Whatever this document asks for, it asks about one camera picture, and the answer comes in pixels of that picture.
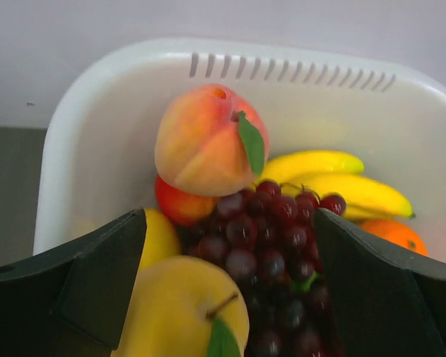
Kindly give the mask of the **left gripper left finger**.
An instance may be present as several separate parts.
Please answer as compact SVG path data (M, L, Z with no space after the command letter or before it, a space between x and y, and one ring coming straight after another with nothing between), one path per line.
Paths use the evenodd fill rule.
M146 235L143 210L0 267L0 356L109 356Z

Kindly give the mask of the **dark red grape bunch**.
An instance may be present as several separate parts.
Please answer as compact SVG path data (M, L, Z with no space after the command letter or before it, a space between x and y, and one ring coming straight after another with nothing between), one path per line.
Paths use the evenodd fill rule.
M292 292L290 280L240 286L250 318L246 356L345 356L325 280Z

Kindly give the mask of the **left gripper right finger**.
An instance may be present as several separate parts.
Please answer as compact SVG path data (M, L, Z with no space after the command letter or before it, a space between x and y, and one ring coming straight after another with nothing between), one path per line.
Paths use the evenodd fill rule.
M314 228L346 356L446 356L446 263L327 209Z

